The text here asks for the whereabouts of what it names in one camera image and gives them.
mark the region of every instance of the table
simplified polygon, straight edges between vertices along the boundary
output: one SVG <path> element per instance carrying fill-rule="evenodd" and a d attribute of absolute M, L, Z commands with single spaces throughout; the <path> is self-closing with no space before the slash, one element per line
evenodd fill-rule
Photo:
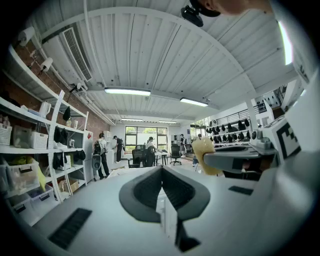
<path fill-rule="evenodd" d="M 154 153 L 154 155 L 156 156 L 156 159 L 154 159 L 153 166 L 155 166 L 156 164 L 158 165 L 158 156 L 162 157 L 162 165 L 164 165 L 164 164 L 167 165 L 166 156 L 170 155 L 170 153 L 156 152 L 156 153 Z"/>

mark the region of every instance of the fluorescent light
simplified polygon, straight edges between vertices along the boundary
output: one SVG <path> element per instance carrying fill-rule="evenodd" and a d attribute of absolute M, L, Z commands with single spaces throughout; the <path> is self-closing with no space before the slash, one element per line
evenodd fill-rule
<path fill-rule="evenodd" d="M 285 64 L 288 65 L 293 61 L 293 48 L 285 27 L 282 25 L 280 21 L 278 23 L 279 23 L 279 27 L 280 27 L 282 39 L 283 39 Z"/>
<path fill-rule="evenodd" d="M 137 122 L 142 122 L 142 119 L 133 119 L 133 118 L 121 118 L 122 121 L 137 121 Z"/>
<path fill-rule="evenodd" d="M 159 121 L 158 123 L 168 123 L 168 124 L 176 124 L 175 121 Z"/>
<path fill-rule="evenodd" d="M 190 104 L 198 105 L 198 106 L 201 106 L 201 107 L 207 107 L 208 106 L 207 103 L 203 103 L 203 102 L 200 102 L 200 101 L 187 99 L 187 98 L 181 98 L 180 101 L 184 102 L 184 103 L 190 103 Z"/>
<path fill-rule="evenodd" d="M 129 95 L 142 95 L 150 96 L 151 91 L 149 90 L 138 90 L 138 89 L 126 89 L 126 88 L 104 88 L 107 94 L 129 94 Z"/>

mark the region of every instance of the black helmet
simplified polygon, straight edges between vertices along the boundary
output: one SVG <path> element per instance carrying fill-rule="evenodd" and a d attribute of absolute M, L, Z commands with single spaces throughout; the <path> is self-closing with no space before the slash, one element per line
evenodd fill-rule
<path fill-rule="evenodd" d="M 221 14 L 219 11 L 207 9 L 198 0 L 190 0 L 190 4 L 196 11 L 207 17 L 218 17 Z"/>

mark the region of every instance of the security camera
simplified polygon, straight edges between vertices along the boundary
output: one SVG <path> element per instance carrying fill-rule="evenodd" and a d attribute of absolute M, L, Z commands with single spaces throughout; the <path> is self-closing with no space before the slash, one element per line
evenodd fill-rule
<path fill-rule="evenodd" d="M 204 26 L 204 22 L 202 18 L 199 16 L 199 12 L 189 7 L 189 5 L 181 9 L 181 15 L 184 19 L 200 28 Z"/>

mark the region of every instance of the air conditioning vent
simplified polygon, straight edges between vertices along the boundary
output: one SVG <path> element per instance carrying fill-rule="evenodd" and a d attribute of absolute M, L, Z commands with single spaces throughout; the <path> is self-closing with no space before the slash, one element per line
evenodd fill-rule
<path fill-rule="evenodd" d="M 75 63 L 77 64 L 78 68 L 81 70 L 86 81 L 89 81 L 92 78 L 92 76 L 89 72 L 89 69 L 84 60 L 84 57 L 80 51 L 80 48 L 75 36 L 74 28 L 71 27 L 63 31 L 62 34 Z"/>

